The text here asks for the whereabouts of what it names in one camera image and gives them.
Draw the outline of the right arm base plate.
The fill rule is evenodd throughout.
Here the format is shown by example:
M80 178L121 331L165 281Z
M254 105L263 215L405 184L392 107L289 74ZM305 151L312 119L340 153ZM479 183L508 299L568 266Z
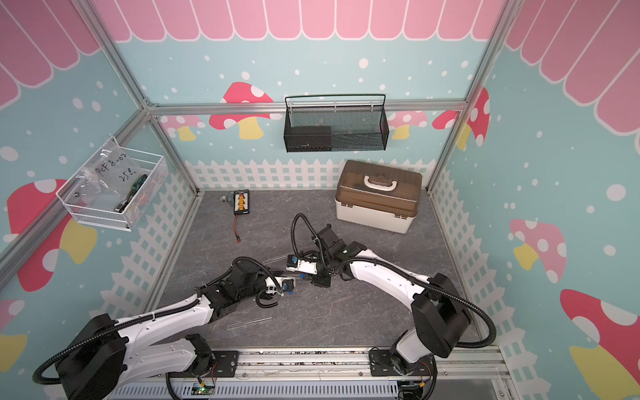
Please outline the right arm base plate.
M431 377L435 373L435 362L431 355L415 363L405 362L389 349L371 348L368 351L370 373L373 377Z

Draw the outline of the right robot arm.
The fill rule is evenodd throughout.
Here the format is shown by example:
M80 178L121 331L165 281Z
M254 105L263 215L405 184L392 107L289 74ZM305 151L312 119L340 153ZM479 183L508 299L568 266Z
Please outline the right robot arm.
M294 216L290 230L293 256L290 268L311 264L311 282L331 286L338 276L358 280L384 291L406 306L413 328L402 333L388 350L386 365L401 375L428 366L426 358L447 358L455 348L485 348L498 333L491 317L459 295L445 275L413 273L380 258L358 242L349 245L327 225L318 231L303 213Z

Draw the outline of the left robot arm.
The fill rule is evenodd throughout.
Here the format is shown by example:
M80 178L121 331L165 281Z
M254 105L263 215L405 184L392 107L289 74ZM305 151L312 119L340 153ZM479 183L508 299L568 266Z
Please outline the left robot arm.
M131 318L106 313L92 318L70 345L35 369L32 380L61 386L68 399L104 399L123 385L160 374L201 376L217 362L193 328L220 320L246 299L274 308L294 288L293 278L278 276L253 258L235 258L185 300Z

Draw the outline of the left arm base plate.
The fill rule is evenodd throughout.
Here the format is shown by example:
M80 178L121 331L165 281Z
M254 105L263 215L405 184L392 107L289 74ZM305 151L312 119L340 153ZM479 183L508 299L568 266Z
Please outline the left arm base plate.
M203 371L200 377L234 378L238 368L238 351L212 351L205 355Z

